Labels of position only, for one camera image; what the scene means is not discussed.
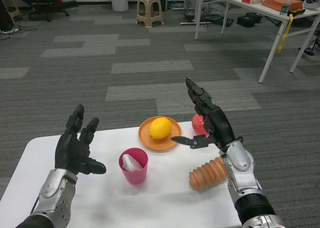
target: black box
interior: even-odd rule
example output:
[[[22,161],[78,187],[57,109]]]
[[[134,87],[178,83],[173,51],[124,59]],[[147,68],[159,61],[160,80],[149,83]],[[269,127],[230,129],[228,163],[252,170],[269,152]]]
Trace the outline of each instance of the black box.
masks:
[[[253,18],[255,20],[256,24],[260,23],[261,19],[263,18],[262,15],[257,14],[257,13],[247,13],[246,16],[249,18]]]
[[[249,18],[247,16],[238,17],[237,24],[244,26],[246,28],[254,27],[256,20],[254,18]]]

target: apple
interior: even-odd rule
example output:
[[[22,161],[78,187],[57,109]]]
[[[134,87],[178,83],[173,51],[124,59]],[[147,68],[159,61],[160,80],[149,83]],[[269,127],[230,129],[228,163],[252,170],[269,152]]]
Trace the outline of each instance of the apple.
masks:
[[[198,134],[205,134],[208,135],[208,133],[206,132],[205,128],[204,128],[204,117],[198,114],[195,114],[192,118],[192,128],[193,130]]]

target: white tissue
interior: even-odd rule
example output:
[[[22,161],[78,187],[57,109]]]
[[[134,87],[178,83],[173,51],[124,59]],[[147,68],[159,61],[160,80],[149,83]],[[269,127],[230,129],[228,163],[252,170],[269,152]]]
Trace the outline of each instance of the white tissue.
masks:
[[[142,170],[141,165],[131,155],[124,154],[122,156],[122,168],[128,172],[137,172]]]

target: ribbed object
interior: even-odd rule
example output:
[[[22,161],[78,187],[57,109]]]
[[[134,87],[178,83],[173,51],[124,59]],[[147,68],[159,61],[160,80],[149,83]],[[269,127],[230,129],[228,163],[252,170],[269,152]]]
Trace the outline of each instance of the ribbed object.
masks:
[[[189,173],[189,184],[197,191],[207,190],[222,183],[227,178],[224,159],[218,157]]]

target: stool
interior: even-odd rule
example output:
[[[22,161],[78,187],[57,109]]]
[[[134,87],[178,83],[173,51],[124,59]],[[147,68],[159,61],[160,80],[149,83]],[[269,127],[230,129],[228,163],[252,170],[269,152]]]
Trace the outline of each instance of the stool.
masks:
[[[15,0],[10,0],[10,1],[12,2],[13,6],[15,7],[15,11],[13,11],[13,12],[9,11],[8,7],[5,4],[5,0],[2,0],[3,5],[5,6],[5,9],[7,10],[8,14],[10,15],[10,18],[11,18],[12,22],[15,23],[14,17],[22,16],[22,13],[20,12],[20,9],[18,8],[17,3],[15,2]]]
[[[145,13],[140,13],[140,3],[144,3]],[[159,13],[154,12],[154,3],[159,5]],[[164,24],[160,0],[138,0],[136,7],[136,23],[138,24],[139,21],[144,21],[146,28],[152,28],[152,23],[154,21],[161,21],[161,24]]]

